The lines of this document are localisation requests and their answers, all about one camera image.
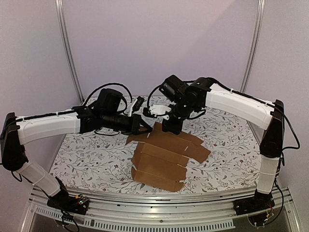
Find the brown cardboard paper box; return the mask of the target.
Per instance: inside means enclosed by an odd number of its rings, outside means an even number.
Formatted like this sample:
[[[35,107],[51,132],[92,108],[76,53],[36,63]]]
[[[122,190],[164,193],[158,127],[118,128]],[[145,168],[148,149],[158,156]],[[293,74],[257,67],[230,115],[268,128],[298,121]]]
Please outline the brown cardboard paper box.
[[[198,137],[185,132],[163,132],[158,122],[151,133],[129,136],[126,144],[131,142],[137,142],[131,159],[132,179],[171,192],[184,187],[190,159],[201,164],[211,153]]]

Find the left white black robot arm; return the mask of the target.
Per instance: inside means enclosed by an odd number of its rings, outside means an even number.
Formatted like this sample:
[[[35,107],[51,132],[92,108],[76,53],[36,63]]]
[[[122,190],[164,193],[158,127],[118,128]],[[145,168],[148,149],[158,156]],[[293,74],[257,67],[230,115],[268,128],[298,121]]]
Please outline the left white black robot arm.
[[[62,210],[72,205],[62,182],[26,157],[24,145],[42,138],[62,134],[83,134],[102,128],[123,135],[150,133],[152,127],[140,115],[119,110],[125,98],[117,90],[104,88],[90,105],[80,105],[63,112],[16,117],[8,113],[0,136],[1,164],[42,189]]]

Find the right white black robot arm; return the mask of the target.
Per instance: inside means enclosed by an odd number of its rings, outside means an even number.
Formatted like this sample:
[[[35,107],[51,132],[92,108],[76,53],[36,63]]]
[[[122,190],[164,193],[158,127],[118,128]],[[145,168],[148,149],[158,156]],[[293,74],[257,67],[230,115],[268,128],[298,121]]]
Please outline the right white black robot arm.
[[[171,110],[166,112],[168,119],[162,122],[164,132],[180,134],[183,122],[191,113],[205,107],[233,114],[264,130],[259,148],[262,161],[256,188],[258,193],[250,199],[249,204],[254,211],[267,205],[267,194],[272,191],[283,146],[283,103],[279,100],[271,103],[245,95],[211,77],[200,77],[187,84],[172,75],[159,86],[159,91],[173,102]]]

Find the floral patterned table mat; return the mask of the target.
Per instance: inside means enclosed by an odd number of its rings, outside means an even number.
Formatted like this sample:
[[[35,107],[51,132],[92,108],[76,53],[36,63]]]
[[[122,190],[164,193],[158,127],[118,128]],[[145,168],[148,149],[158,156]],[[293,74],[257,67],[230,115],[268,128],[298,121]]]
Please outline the floral patterned table mat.
[[[66,186],[115,193],[206,193],[255,187],[259,146],[248,123],[207,108],[179,135],[153,131],[125,136],[109,129],[65,137],[50,174]]]

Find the aluminium front rail frame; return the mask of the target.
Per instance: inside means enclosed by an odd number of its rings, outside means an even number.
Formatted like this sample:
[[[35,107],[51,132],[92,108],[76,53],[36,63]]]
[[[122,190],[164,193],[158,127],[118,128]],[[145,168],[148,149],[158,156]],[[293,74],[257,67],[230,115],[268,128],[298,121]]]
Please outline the aluminium front rail frame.
[[[251,197],[254,188],[197,194],[122,194],[81,190],[90,204],[74,221],[47,206],[47,197],[34,188],[27,204],[22,232],[300,232],[302,227],[288,188],[273,189],[275,206],[269,222],[253,226],[262,211],[237,215],[233,202]]]

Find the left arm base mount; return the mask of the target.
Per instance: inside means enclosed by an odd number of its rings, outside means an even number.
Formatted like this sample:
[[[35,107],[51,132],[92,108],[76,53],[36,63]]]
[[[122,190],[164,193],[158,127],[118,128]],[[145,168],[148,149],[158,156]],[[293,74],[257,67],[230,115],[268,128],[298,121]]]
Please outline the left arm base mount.
[[[65,191],[60,191],[55,196],[48,198],[47,205],[49,207],[80,215],[86,215],[90,203],[87,196],[82,194],[70,196]]]

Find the left aluminium corner post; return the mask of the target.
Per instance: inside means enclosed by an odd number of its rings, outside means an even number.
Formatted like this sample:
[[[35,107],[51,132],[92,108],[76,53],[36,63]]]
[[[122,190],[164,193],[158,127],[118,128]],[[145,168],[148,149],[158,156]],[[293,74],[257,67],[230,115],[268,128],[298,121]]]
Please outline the left aluminium corner post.
[[[64,52],[66,55],[70,75],[72,78],[73,86],[77,95],[77,98],[80,102],[84,101],[84,96],[82,93],[82,88],[81,84],[78,78],[78,74],[76,71],[76,67],[74,64],[73,60],[73,55],[70,47],[70,40],[69,40],[69,34],[67,31],[67,26],[66,26],[66,20],[65,20],[65,14],[64,14],[64,7],[63,7],[63,1],[62,0],[55,0],[55,5],[56,5],[56,13],[57,13],[57,19],[58,19],[58,24],[60,28],[60,35],[62,38],[63,42],[63,47],[64,47]]]

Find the aluminium corner post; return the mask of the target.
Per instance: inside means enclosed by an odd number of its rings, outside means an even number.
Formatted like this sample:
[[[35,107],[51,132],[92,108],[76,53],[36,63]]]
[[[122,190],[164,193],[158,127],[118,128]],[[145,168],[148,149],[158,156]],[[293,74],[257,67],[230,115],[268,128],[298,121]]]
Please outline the aluminium corner post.
[[[77,95],[77,98],[80,102],[84,101],[84,96],[82,93],[82,88],[81,84],[78,78],[78,74],[76,71],[76,67],[74,64],[73,60],[73,55],[70,47],[70,40],[69,40],[69,34],[67,31],[67,26],[66,26],[66,20],[65,20],[65,14],[64,14],[64,7],[63,7],[63,1],[62,0],[55,0],[55,5],[56,5],[56,13],[57,13],[57,19],[58,19],[58,24],[60,28],[60,35],[62,38],[63,42],[63,47],[64,47],[64,52],[66,55],[70,75],[72,78],[73,86]]]
[[[255,26],[254,26],[254,30],[253,30],[253,38],[252,38],[249,56],[248,56],[248,60],[247,60],[244,75],[243,75],[243,80],[242,80],[242,83],[241,83],[241,86],[240,86],[240,92],[242,92],[242,93],[245,93],[245,91],[247,89],[249,79],[250,79],[250,75],[251,75],[251,71],[252,71],[252,68],[253,68],[253,63],[254,63],[254,59],[255,59],[255,55],[256,55],[256,51],[257,51],[257,47],[258,47],[258,42],[259,42],[259,37],[260,37],[260,33],[261,33],[261,27],[262,27],[262,23],[263,23],[265,3],[266,3],[265,0],[259,0],[258,1],[256,19],[255,19]]]

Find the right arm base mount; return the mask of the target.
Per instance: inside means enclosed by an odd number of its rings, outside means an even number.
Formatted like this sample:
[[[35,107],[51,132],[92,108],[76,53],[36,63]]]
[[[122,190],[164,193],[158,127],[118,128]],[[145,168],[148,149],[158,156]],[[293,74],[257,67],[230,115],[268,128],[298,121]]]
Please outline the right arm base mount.
[[[233,209],[237,216],[266,210],[274,206],[275,203],[271,193],[263,194],[257,191],[252,197],[233,201]]]

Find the right aluminium corner post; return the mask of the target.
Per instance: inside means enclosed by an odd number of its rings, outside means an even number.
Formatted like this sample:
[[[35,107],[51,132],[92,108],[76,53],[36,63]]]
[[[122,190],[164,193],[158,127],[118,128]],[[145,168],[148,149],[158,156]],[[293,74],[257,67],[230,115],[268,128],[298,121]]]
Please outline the right aluminium corner post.
[[[253,30],[253,38],[252,38],[249,56],[248,56],[248,60],[247,60],[244,75],[243,75],[243,80],[242,80],[242,83],[241,83],[241,86],[240,86],[240,92],[242,92],[242,93],[245,93],[245,91],[247,89],[249,79],[250,79],[250,75],[251,75],[251,71],[252,71],[252,68],[253,68],[253,63],[254,63],[254,59],[255,59],[255,55],[256,55],[256,51],[257,51],[257,47],[258,47],[258,42],[259,42],[259,37],[260,37],[260,33],[261,33],[261,27],[262,27],[262,23],[263,23],[265,3],[266,3],[265,0],[259,0],[258,1],[256,19],[255,19],[255,26],[254,26],[254,30]]]

